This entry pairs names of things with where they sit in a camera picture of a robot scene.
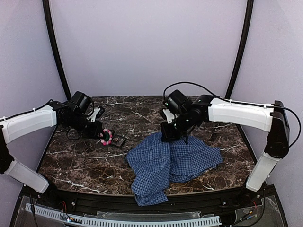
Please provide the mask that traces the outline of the pink flower brooch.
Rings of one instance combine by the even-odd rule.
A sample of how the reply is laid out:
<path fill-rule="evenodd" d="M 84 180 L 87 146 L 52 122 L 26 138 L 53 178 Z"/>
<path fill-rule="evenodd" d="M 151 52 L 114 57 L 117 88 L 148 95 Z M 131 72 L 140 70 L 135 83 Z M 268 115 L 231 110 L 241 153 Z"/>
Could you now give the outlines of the pink flower brooch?
<path fill-rule="evenodd" d="M 100 142 L 103 145 L 109 145 L 112 142 L 113 135 L 109 129 L 104 129 L 103 132 L 101 133 L 100 137 L 101 137 Z"/>

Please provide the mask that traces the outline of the blue checkered shirt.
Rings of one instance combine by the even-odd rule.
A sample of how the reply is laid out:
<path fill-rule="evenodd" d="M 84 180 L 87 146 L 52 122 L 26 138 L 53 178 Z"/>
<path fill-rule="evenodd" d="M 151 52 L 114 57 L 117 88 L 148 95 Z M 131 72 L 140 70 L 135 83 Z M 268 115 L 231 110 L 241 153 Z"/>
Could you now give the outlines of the blue checkered shirt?
<path fill-rule="evenodd" d="M 196 137 L 163 142 L 161 136 L 160 132 L 147 136 L 125 157 L 135 173 L 131 185 L 134 195 L 146 198 L 164 193 L 171 183 L 188 182 L 223 161 L 218 147 Z"/>

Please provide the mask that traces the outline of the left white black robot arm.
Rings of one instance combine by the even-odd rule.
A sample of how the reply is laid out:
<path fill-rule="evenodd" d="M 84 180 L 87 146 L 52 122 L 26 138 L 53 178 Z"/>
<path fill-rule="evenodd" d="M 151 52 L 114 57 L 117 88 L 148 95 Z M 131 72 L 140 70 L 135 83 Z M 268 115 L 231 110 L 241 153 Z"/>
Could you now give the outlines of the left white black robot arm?
<path fill-rule="evenodd" d="M 77 91 L 66 102 L 49 100 L 38 108 L 0 119 L 0 173 L 44 194 L 51 183 L 44 176 L 22 164 L 9 153 L 7 145 L 14 140 L 40 131 L 63 125 L 72 128 L 86 139 L 111 142 L 111 133 L 103 128 L 99 117 L 103 107 L 95 107 L 91 97 Z"/>

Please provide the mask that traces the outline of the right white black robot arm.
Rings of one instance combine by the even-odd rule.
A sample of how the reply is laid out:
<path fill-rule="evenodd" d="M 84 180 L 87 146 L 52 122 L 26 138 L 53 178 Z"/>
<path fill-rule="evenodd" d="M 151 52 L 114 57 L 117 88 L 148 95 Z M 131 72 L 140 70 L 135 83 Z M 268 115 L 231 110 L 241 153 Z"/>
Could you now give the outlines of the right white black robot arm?
<path fill-rule="evenodd" d="M 164 109 L 161 115 L 162 141 L 175 141 L 187 138 L 195 127 L 204 122 L 223 122 L 267 132 L 267 143 L 261 157 L 247 177 L 244 188 L 257 192 L 262 184 L 283 159 L 291 147 L 290 127 L 286 109 L 281 101 L 272 104 L 256 104 L 227 100 L 216 95 L 201 95 L 195 101 L 179 90 L 163 97 Z"/>

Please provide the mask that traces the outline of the middle black display frame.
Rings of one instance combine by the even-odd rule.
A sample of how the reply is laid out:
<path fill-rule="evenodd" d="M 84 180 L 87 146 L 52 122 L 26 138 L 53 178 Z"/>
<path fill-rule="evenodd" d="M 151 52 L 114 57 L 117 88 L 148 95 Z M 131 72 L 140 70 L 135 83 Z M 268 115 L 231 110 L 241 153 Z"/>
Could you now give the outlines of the middle black display frame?
<path fill-rule="evenodd" d="M 112 138 L 110 146 L 121 149 L 126 141 L 126 137 L 115 134 Z"/>

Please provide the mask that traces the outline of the black aluminium front rail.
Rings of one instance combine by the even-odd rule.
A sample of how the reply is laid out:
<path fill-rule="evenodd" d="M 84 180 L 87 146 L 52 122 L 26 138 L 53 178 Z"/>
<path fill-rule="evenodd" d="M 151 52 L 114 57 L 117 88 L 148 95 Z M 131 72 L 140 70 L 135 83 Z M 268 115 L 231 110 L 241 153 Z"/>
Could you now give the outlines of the black aluminium front rail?
<path fill-rule="evenodd" d="M 164 214 L 200 211 L 220 213 L 233 210 L 241 188 L 165 195 L 163 192 L 151 197 L 139 195 L 109 195 L 58 190 L 66 202 L 67 210 L 76 214 L 100 212 L 126 214 Z"/>

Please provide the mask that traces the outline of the left black frame post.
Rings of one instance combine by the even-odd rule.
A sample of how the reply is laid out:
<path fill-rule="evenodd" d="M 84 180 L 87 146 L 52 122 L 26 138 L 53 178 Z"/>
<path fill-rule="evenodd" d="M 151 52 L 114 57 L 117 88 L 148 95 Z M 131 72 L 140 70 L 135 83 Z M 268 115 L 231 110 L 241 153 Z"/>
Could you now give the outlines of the left black frame post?
<path fill-rule="evenodd" d="M 45 16 L 45 24 L 46 24 L 46 28 L 47 28 L 47 32 L 48 32 L 48 36 L 49 36 L 51 49 L 53 52 L 53 58 L 55 61 L 55 65 L 56 65 L 56 68 L 58 71 L 59 79 L 60 79 L 64 94 L 68 100 L 71 98 L 71 91 L 68 86 L 67 78 L 64 73 L 63 64 L 61 61 L 61 57 L 60 57 L 60 53 L 59 53 L 59 49 L 58 49 L 58 45 L 57 45 L 57 41 L 56 41 L 56 37 L 55 37 L 55 30 L 54 30 L 54 26 L 53 26 L 50 1 L 42 0 L 42 5 L 43 5 L 43 10 L 44 10 L 44 16 Z"/>

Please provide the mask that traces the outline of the black frame post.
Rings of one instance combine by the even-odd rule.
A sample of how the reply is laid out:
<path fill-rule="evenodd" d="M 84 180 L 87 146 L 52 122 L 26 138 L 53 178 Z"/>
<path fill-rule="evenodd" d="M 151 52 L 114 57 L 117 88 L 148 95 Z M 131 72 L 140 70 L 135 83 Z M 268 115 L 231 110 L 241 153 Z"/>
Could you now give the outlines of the black frame post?
<path fill-rule="evenodd" d="M 229 84 L 228 84 L 228 87 L 227 87 L 227 90 L 225 93 L 225 98 L 227 98 L 227 99 L 231 98 L 231 96 L 232 96 L 232 92 L 233 92 L 233 89 L 234 89 L 234 86 L 235 86 L 235 83 L 236 83 L 236 80 L 238 77 L 238 73 L 240 70 L 240 66 L 241 66 L 241 62 L 242 62 L 242 58 L 244 55 L 246 42 L 247 42 L 249 30 L 250 30 L 253 5 L 254 5 L 254 0 L 247 0 L 239 47 L 238 47 L 237 55 L 235 58 L 231 78 L 230 78 L 230 81 L 229 81 Z"/>
<path fill-rule="evenodd" d="M 47 32 L 48 32 L 48 36 L 49 36 L 51 49 L 53 52 L 53 58 L 55 61 L 55 65 L 56 65 L 56 68 L 58 71 L 59 79 L 60 79 L 64 94 L 68 100 L 71 98 L 71 91 L 68 86 L 67 78 L 64 73 L 63 64 L 61 61 L 61 57 L 60 57 L 60 53 L 59 53 L 59 49 L 58 49 L 58 45 L 57 45 L 57 41 L 56 41 L 56 37 L 55 37 L 55 30 L 54 30 L 54 26 L 53 26 L 50 1 L 42 0 L 42 5 L 43 5 L 43 10 L 44 10 L 44 16 L 45 16 L 45 24 L 46 24 L 46 28 L 47 28 Z"/>

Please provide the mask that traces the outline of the right black frame post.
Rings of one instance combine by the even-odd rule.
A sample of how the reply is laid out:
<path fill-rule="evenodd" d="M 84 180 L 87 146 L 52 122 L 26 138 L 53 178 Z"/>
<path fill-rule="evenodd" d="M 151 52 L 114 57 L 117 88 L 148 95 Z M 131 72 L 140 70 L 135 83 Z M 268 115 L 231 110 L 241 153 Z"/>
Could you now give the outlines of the right black frame post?
<path fill-rule="evenodd" d="M 237 55 L 235 58 L 231 78 L 230 78 L 230 81 L 229 81 L 229 84 L 228 84 L 228 87 L 227 87 L 227 90 L 225 93 L 225 98 L 227 98 L 227 99 L 231 98 L 231 96 L 232 96 L 232 92 L 233 92 L 233 89 L 234 89 L 234 86 L 235 86 L 235 83 L 236 83 L 236 80 L 238 77 L 238 73 L 240 70 L 240 66 L 241 66 L 241 62 L 242 62 L 242 58 L 244 55 L 246 42 L 247 42 L 249 30 L 250 30 L 253 5 L 254 5 L 254 0 L 247 0 L 239 47 L 238 47 Z"/>

